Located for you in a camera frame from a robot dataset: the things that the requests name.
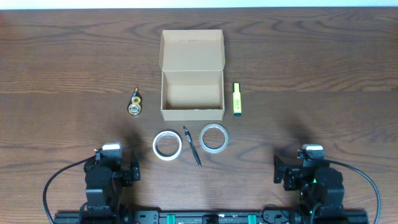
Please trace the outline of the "white tape roll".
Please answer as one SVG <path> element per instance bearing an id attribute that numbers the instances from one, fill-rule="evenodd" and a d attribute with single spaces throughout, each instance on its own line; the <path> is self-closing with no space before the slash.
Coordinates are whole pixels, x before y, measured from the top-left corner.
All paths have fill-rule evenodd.
<path id="1" fill-rule="evenodd" d="M 175 131 L 162 131 L 154 138 L 152 149 L 160 160 L 172 161 L 182 152 L 182 139 Z"/>

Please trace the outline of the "black yellow correction tape dispenser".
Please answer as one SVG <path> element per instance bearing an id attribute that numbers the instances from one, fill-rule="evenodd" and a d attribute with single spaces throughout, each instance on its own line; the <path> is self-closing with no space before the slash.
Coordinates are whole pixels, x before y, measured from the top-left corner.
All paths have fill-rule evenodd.
<path id="1" fill-rule="evenodd" d="M 139 93 L 139 87 L 136 87 L 134 93 L 131 96 L 127 111 L 133 116 L 137 116 L 142 111 L 142 96 Z"/>

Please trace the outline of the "black pen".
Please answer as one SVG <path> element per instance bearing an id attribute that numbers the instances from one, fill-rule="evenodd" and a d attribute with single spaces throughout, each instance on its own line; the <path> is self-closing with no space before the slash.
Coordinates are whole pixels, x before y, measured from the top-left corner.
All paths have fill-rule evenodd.
<path id="1" fill-rule="evenodd" d="M 196 148 L 195 148 L 195 145 L 194 145 L 194 143 L 193 143 L 193 140 L 192 140 L 192 137 L 191 137 L 191 135 L 190 135 L 189 130 L 188 130 L 185 126 L 183 126 L 183 130 L 184 130 L 184 133 L 185 133 L 185 135 L 186 135 L 186 137 L 187 137 L 188 143 L 189 143 L 189 145 L 190 145 L 190 148 L 191 148 L 191 150 L 192 150 L 193 156 L 194 156 L 194 158 L 195 158 L 195 160 L 196 160 L 198 166 L 199 166 L 199 167 L 202 167 L 201 160 L 200 160 L 200 158 L 199 158 L 199 155 L 198 155 L 198 153 L 197 153 L 197 150 L 196 150 Z"/>

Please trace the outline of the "clear tape roll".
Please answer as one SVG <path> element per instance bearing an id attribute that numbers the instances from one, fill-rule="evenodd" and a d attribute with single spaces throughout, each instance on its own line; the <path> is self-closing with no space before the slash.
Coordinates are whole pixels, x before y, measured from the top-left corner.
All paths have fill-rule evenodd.
<path id="1" fill-rule="evenodd" d="M 229 134 L 224 126 L 218 123 L 207 124 L 200 132 L 200 146 L 204 151 L 217 154 L 224 151 L 229 143 Z"/>

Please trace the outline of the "yellow highlighter marker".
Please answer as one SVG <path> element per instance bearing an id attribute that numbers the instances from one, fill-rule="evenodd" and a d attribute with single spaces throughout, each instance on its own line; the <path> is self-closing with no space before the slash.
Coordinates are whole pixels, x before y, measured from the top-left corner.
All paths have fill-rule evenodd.
<path id="1" fill-rule="evenodd" d="M 233 112 L 235 116 L 242 115 L 240 84 L 233 83 Z"/>

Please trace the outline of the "brown cardboard box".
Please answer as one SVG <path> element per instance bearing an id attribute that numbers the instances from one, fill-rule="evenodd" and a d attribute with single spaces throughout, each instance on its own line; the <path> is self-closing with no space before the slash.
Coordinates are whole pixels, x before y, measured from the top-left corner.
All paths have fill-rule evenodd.
<path id="1" fill-rule="evenodd" d="M 221 121 L 224 36 L 221 29 L 163 30 L 160 112 L 165 121 Z"/>

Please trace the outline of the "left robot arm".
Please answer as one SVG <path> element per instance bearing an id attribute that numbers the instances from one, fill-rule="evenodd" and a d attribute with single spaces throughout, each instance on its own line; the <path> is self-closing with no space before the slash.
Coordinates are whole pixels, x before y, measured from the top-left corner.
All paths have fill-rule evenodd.
<path id="1" fill-rule="evenodd" d="M 139 162 L 132 157 L 130 165 L 122 167 L 120 149 L 96 149 L 84 171 L 88 210 L 85 218 L 115 223 L 132 220 L 129 209 L 121 204 L 121 194 L 124 187 L 141 179 Z"/>

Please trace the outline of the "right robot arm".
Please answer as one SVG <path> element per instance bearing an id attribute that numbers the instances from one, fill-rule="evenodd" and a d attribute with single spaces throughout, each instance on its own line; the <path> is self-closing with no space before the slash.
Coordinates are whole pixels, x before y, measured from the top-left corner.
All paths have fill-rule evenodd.
<path id="1" fill-rule="evenodd" d="M 284 190 L 300 192 L 300 216 L 309 222 L 342 222 L 343 214 L 342 173 L 330 167 L 324 160 L 320 146 L 308 146 L 298 150 L 300 165 L 284 162 L 274 156 L 274 183 L 283 183 Z"/>

